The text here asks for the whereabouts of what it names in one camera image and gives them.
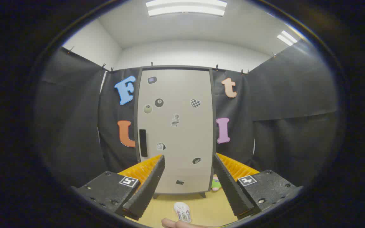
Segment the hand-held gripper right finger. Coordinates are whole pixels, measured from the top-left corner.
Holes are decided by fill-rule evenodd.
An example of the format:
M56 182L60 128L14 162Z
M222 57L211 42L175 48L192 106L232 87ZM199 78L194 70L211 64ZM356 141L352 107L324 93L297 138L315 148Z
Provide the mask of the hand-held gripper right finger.
M238 219L278 206L303 190L275 171L257 171L218 153L213 157L213 169Z

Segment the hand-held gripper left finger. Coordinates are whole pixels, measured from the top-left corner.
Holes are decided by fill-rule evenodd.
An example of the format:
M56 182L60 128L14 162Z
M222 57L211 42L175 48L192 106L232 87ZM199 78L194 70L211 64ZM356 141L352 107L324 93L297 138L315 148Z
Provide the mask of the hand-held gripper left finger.
M72 192L89 208L105 217L138 220L148 207L165 169L158 155L119 173L105 171Z

